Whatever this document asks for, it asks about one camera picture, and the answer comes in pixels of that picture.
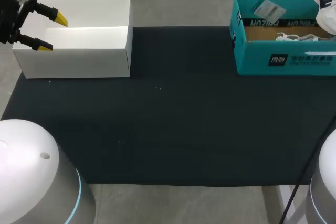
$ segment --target white box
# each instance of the white box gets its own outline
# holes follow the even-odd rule
[[[21,33],[54,46],[34,51],[15,43],[13,52],[26,78],[129,77],[133,23],[130,0],[38,0],[58,9],[64,27],[29,13]]]

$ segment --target small hole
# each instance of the small hole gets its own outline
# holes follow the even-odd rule
[[[40,157],[43,158],[43,159],[50,159],[50,155],[48,153],[46,153],[46,152],[42,152],[40,154]]]

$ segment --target white robot dome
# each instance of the white robot dome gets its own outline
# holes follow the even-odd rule
[[[56,141],[44,128],[0,121],[0,223],[18,220],[43,198],[58,163]]]
[[[336,199],[336,130],[328,136],[322,146],[319,169],[327,190]]]

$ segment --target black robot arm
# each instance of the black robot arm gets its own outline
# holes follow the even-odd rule
[[[22,35],[20,32],[28,13],[34,11],[61,25],[68,26],[68,21],[57,9],[40,4],[37,0],[27,0],[22,5],[17,0],[0,0],[0,42],[5,44],[19,41],[33,50],[52,50],[51,44]]]

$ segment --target black mat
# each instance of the black mat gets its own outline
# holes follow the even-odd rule
[[[137,27],[130,79],[21,75],[2,119],[89,183],[255,186],[294,184],[335,112],[336,78],[238,76],[227,27]]]

